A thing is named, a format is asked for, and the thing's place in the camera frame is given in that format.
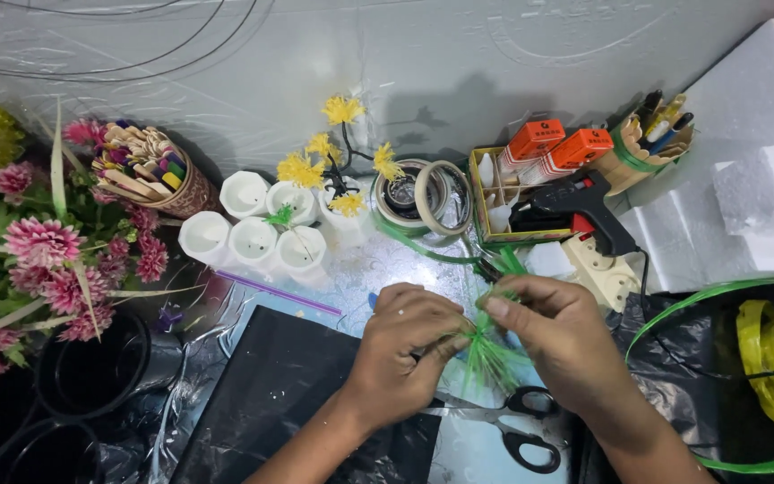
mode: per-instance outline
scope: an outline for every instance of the wire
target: wire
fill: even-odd
[[[37,10],[41,12],[49,12],[51,14],[61,14],[63,16],[111,17],[111,16],[129,16],[131,14],[141,14],[143,12],[150,12],[152,10],[162,9],[163,7],[168,7],[170,5],[177,4],[178,2],[181,2],[181,1],[182,0],[172,0],[171,2],[166,2],[166,4],[155,5],[153,7],[148,7],[146,9],[130,10],[127,12],[114,12],[114,13],[106,13],[106,14],[93,14],[89,12],[67,12],[64,10],[44,9],[43,7],[33,7],[31,5],[14,4],[13,2],[6,2],[5,0],[0,0],[0,4],[9,5],[11,7],[18,7],[20,9]]]
[[[210,17],[208,17],[208,20],[202,24],[201,27],[199,27],[199,30],[196,30],[196,33],[193,35],[190,35],[190,37],[186,40],[184,40],[180,45],[173,48],[172,50],[160,54],[157,57],[153,59],[148,59],[147,61],[144,60],[142,62],[139,62],[138,64],[133,65],[125,65],[124,67],[116,67],[114,69],[101,69],[99,71],[84,71],[84,72],[31,72],[31,71],[14,71],[9,69],[0,69],[0,72],[7,72],[9,74],[30,74],[33,76],[82,76],[82,75],[91,75],[91,74],[105,74],[107,72],[118,72],[118,71],[124,71],[126,69],[133,69],[134,67],[139,67],[141,65],[146,65],[148,63],[159,61],[160,59],[167,57],[168,55],[180,50],[184,46],[188,45],[199,33],[202,32],[202,30],[205,30],[205,27],[208,26],[209,23],[211,23],[211,20],[214,19],[214,17],[217,16],[217,14],[220,12],[220,9],[223,7],[223,4],[225,3],[225,0],[220,0],[220,3],[217,5],[217,7],[214,9],[214,12],[211,14]]]
[[[644,249],[642,249],[640,247],[637,248],[636,252],[640,252],[641,254],[644,255],[644,270],[643,270],[643,274],[641,275],[641,294],[640,294],[641,300],[640,300],[640,304],[641,304],[641,314],[642,314],[642,317],[644,319],[644,324],[647,324],[647,323],[650,322],[650,318],[647,317],[647,304],[646,304],[647,277],[649,275],[649,268],[650,268],[650,255],[647,253],[647,251],[645,251]],[[612,331],[616,331],[618,329],[618,327],[619,327],[619,324]],[[674,354],[674,352],[671,351],[671,349],[668,348],[667,345],[665,345],[665,343],[661,340],[661,338],[656,333],[656,331],[651,329],[650,330],[650,334],[653,336],[653,339],[656,341],[656,343],[659,344],[661,349],[664,350],[665,353],[667,353],[667,355],[669,357],[671,357],[674,362],[676,362],[676,364],[678,364],[679,366],[682,366],[683,368],[687,368],[687,369],[691,370],[692,372],[697,373],[698,375],[706,376],[706,377],[709,377],[709,378],[715,378],[715,379],[718,379],[718,380],[754,380],[754,379],[757,379],[757,378],[767,378],[769,376],[774,376],[774,371],[764,371],[764,372],[761,372],[761,373],[755,373],[755,374],[752,374],[752,375],[744,375],[744,376],[725,375],[725,374],[721,374],[721,373],[714,373],[714,372],[711,372],[711,371],[705,371],[705,370],[703,370],[701,368],[697,368],[696,366],[689,364],[688,362],[686,362],[684,360],[684,358],[679,357],[678,355]]]
[[[15,73],[8,73],[8,72],[0,72],[0,76],[6,76],[9,78],[25,78],[25,79],[43,79],[47,81],[59,81],[59,82],[87,82],[87,83],[100,83],[100,82],[131,82],[131,81],[140,81],[143,79],[150,79],[150,78],[156,78],[159,76],[163,76],[165,74],[168,74],[169,72],[175,72],[179,71],[181,69],[184,69],[185,67],[188,67],[190,65],[193,65],[199,61],[202,61],[203,59],[207,58],[208,56],[212,55],[214,52],[220,50],[224,45],[229,43],[229,40],[232,39],[232,37],[237,34],[239,30],[243,27],[243,24],[247,21],[249,16],[253,13],[253,9],[255,8],[255,3],[258,0],[253,0],[252,4],[249,6],[249,10],[247,10],[247,14],[243,17],[243,20],[235,27],[235,30],[229,34],[228,37],[223,40],[223,42],[220,43],[220,45],[216,46],[214,49],[211,49],[210,52],[196,58],[195,60],[191,60],[190,62],[179,65],[178,67],[175,67],[173,69],[168,69],[163,72],[156,72],[154,74],[149,74],[145,76],[139,76],[137,78],[127,78],[127,79],[60,79],[60,78],[49,78],[45,76],[36,76],[36,75],[27,75],[27,74],[15,74]]]

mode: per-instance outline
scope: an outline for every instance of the forearm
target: forearm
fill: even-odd
[[[640,392],[624,400],[616,412],[588,412],[585,418],[623,484],[715,484]]]
[[[366,438],[332,398],[244,483],[323,484]]]

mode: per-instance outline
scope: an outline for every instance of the hand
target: hand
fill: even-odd
[[[565,408],[581,415],[640,395],[590,291],[537,276],[504,277],[494,294],[497,290],[514,291],[524,304],[490,297],[486,312],[519,335],[539,376]]]
[[[468,343],[453,335],[470,329],[461,306],[406,282],[382,289],[374,312],[335,402],[369,433],[432,401],[447,362]],[[414,350],[423,350],[419,362]]]

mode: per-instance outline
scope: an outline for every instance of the power strip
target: power strip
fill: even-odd
[[[605,257],[596,252],[596,239],[581,240],[578,235],[561,248],[575,266],[578,283],[589,289],[600,306],[622,313],[629,293],[640,293],[641,281],[621,257]]]

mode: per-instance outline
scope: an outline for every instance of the purple straw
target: purple straw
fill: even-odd
[[[333,314],[334,316],[341,316],[342,311],[339,309],[336,309],[335,307],[328,306],[326,304],[318,303],[315,301],[312,301],[311,299],[306,299],[305,297],[300,297],[299,295],[295,295],[292,293],[287,293],[283,290],[278,290],[276,288],[272,288],[270,286],[267,286],[265,284],[262,284],[261,282],[256,282],[251,279],[247,279],[246,277],[241,276],[235,276],[234,274],[229,274],[228,272],[224,270],[218,270],[216,274],[220,277],[225,277],[226,279],[229,279],[231,281],[240,282],[245,286],[250,286],[251,288],[256,288],[259,291],[265,291],[266,293],[270,293],[273,295],[277,295],[279,297],[283,297],[285,299],[288,299],[290,301],[294,301],[296,303],[306,304],[309,307],[315,307],[316,309],[320,309],[328,314]]]

